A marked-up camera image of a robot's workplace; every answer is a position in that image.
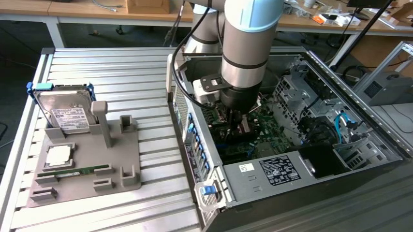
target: white label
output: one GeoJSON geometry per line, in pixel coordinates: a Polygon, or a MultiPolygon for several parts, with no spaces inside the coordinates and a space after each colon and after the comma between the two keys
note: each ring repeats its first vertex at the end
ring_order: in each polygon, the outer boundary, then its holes
{"type": "Polygon", "coordinates": [[[52,113],[63,131],[90,128],[83,108],[54,109],[52,113]]]}
{"type": "Polygon", "coordinates": [[[253,166],[252,163],[239,165],[238,167],[239,167],[239,170],[241,170],[242,173],[254,170],[254,166],[253,166]]]}

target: green circuit board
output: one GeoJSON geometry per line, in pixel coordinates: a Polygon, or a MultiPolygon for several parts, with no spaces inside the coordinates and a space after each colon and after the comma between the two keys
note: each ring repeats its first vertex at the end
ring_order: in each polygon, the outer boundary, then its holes
{"type": "Polygon", "coordinates": [[[229,124],[225,110],[225,106],[218,104],[214,110],[203,111],[225,164],[281,154],[293,145],[273,117],[270,108],[265,105],[248,115],[248,122],[254,130],[250,139],[238,143],[226,143],[223,138],[229,124]]]}

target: table leg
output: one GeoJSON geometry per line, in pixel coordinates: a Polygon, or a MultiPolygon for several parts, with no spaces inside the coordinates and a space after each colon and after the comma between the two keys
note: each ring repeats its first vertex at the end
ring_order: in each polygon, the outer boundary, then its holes
{"type": "Polygon", "coordinates": [[[350,37],[348,38],[348,41],[345,42],[344,46],[341,47],[340,51],[337,52],[337,55],[332,61],[332,63],[329,64],[329,67],[332,67],[333,65],[337,64],[340,58],[342,57],[344,53],[346,52],[346,50],[349,49],[350,45],[353,44],[356,38],[358,36],[358,33],[354,35],[350,35],[350,37]]]}
{"type": "Polygon", "coordinates": [[[50,16],[44,21],[47,29],[50,30],[51,38],[55,44],[55,48],[64,48],[64,40],[60,32],[60,25],[58,17],[50,16]]]}

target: sticker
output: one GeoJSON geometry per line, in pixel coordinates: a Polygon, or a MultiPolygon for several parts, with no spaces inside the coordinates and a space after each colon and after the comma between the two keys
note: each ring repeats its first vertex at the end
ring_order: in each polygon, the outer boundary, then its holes
{"type": "Polygon", "coordinates": [[[83,108],[54,109],[52,113],[63,131],[90,128],[83,108]]]}
{"type": "Polygon", "coordinates": [[[253,166],[252,163],[239,165],[238,167],[239,167],[239,170],[241,170],[242,173],[254,170],[254,166],[253,166]]]}
{"type": "Polygon", "coordinates": [[[260,164],[273,186],[301,179],[288,156],[262,160],[260,164]]]}

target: metal bracket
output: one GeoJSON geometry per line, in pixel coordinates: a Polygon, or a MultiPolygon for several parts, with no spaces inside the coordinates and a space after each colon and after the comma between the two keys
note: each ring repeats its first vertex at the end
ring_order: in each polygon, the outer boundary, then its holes
{"type": "Polygon", "coordinates": [[[221,74],[211,74],[201,78],[201,85],[206,92],[213,92],[221,89],[231,88],[231,85],[225,81],[221,74]]]}

